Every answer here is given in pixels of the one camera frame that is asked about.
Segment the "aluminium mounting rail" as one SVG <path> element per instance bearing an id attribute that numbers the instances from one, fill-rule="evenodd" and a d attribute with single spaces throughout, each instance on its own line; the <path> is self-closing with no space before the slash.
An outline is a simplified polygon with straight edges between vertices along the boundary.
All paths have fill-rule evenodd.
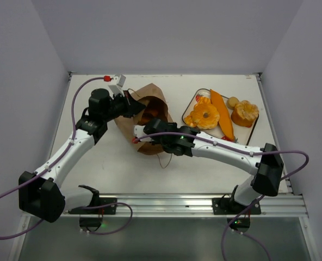
<path id="1" fill-rule="evenodd" d="M 101 194 L 101 205 L 123 202 L 133 209 L 135 217 L 210 218 L 234 217 L 219 207 L 229 194 Z M 256 203 L 246 216 L 252 218 L 305 218 L 308 216 L 302 196 L 281 194 L 265 197 Z"/>

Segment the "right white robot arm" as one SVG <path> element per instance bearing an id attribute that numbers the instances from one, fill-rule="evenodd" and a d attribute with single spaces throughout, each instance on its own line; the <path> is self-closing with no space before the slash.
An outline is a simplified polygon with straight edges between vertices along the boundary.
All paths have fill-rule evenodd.
<path id="1" fill-rule="evenodd" d="M 215 215 L 239 214 L 253 204 L 252 213 L 261 209 L 254 200 L 260 196 L 278 195 L 284 163 L 276 146 L 246 146 L 211 136 L 197 128 L 152 119 L 144 126 L 133 128 L 134 137 L 152 145 L 161 145 L 166 153 L 176 156 L 207 158 L 239 168 L 249 174 L 236 185 L 229 197 L 212 200 Z"/>

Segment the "strawberry pattern tray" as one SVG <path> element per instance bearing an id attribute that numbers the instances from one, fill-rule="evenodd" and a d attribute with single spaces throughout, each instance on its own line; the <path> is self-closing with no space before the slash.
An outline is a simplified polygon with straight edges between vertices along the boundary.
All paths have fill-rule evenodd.
<path id="1" fill-rule="evenodd" d="M 198 89 L 195 92 L 189 104 L 187 105 L 185 111 L 183 112 L 183 115 L 182 115 L 183 123 L 185 123 L 185 118 L 191 113 L 191 111 L 193 111 L 194 105 L 200 100 L 201 97 L 210 98 L 210 90 L 202 88 L 202 89 Z M 233 123 L 235 143 L 239 143 L 245 146 L 249 145 L 253 131 L 255 130 L 256 124 L 258 122 L 258 119 L 259 117 L 257 117 L 254 120 L 251 127 L 243 127 Z M 205 129 L 204 132 L 216 138 L 223 138 L 224 140 L 228 140 L 228 138 L 225 137 L 219 125 L 217 125 L 213 129 Z"/>

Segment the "flower ring fake bread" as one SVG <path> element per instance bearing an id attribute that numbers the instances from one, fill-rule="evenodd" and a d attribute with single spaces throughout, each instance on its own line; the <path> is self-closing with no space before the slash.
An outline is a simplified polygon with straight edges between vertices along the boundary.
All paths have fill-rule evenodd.
<path id="1" fill-rule="evenodd" d="M 220 115 L 212 104 L 198 103 L 191 112 L 191 119 L 199 129 L 213 129 L 218 125 Z"/>

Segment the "round orange fake bread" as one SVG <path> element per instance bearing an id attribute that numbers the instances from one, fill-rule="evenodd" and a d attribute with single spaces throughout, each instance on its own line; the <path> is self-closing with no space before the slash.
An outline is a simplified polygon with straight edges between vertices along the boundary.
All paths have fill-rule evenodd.
<path id="1" fill-rule="evenodd" d="M 146 125 L 149 121 L 151 121 L 153 118 L 158 116 L 159 109 L 153 105 L 148 105 L 146 109 L 144 110 L 141 119 L 139 121 L 140 125 Z"/>

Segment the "braided yellow fake bread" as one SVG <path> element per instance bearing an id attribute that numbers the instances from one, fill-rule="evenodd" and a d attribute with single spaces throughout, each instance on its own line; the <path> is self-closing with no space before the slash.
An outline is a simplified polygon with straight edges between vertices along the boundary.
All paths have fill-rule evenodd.
<path id="1" fill-rule="evenodd" d="M 207 97 L 200 97 L 194 105 L 193 110 L 184 118 L 184 123 L 190 127 L 199 129 L 213 129 L 218 124 L 218 112 L 211 100 Z"/>

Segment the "small round pale bun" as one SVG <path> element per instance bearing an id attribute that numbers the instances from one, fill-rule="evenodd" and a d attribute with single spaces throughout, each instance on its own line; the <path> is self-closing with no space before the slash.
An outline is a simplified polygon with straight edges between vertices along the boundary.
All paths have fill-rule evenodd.
<path id="1" fill-rule="evenodd" d="M 233 110 L 236 106 L 236 104 L 239 103 L 239 99 L 237 99 L 236 97 L 230 97 L 228 98 L 226 104 L 227 104 L 227 107 L 231 110 Z"/>

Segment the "brown paper bag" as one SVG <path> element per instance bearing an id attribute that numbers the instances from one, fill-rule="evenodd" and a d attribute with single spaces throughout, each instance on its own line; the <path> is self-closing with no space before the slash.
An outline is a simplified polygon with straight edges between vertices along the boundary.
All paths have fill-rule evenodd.
<path id="1" fill-rule="evenodd" d="M 134 138 L 133 129 L 135 125 L 144 126 L 153 118 L 158 118 L 165 122 L 173 121 L 162 90 L 155 84 L 150 83 L 137 91 L 129 88 L 127 92 L 136 101 L 145 105 L 146 108 L 132 118 L 118 117 L 114 120 L 115 124 L 134 151 L 146 156 L 160 157 L 160 154 L 164 152 L 161 145 L 151 145 L 147 142 L 133 144 L 132 140 Z"/>

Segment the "tall orange fake muffin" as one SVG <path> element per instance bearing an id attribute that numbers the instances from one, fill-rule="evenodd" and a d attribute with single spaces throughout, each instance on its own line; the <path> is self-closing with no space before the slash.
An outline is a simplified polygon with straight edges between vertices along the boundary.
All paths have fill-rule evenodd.
<path id="1" fill-rule="evenodd" d="M 238 102 L 231 114 L 231 120 L 233 123 L 247 128 L 250 128 L 258 117 L 258 107 L 247 100 Z"/>

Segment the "long orange fake baguette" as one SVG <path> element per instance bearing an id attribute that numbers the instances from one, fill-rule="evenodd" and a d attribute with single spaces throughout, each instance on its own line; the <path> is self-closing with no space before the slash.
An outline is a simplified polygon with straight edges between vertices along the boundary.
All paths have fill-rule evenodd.
<path id="1" fill-rule="evenodd" d="M 228 138 L 228 140 L 233 141 L 234 130 L 232 120 L 222 96 L 218 92 L 210 89 L 210 99 L 212 105 L 216 107 L 220 115 L 219 126 L 221 128 L 221 131 L 223 132 L 224 136 Z"/>

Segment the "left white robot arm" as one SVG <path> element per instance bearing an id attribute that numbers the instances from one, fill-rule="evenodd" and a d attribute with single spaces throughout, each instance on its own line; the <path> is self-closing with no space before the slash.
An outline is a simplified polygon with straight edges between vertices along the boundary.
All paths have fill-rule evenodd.
<path id="1" fill-rule="evenodd" d="M 103 137 L 109 121 L 120 116 L 133 118 L 146 106 L 128 91 L 111 96 L 106 89 L 92 91 L 88 104 L 68 141 L 54 156 L 33 173 L 25 171 L 20 175 L 18 203 L 22 211 L 47 222 L 54 222 L 63 212 L 76 208 L 90 214 L 98 211 L 98 190 L 80 185 L 65 193 L 60 188 L 81 157 Z"/>

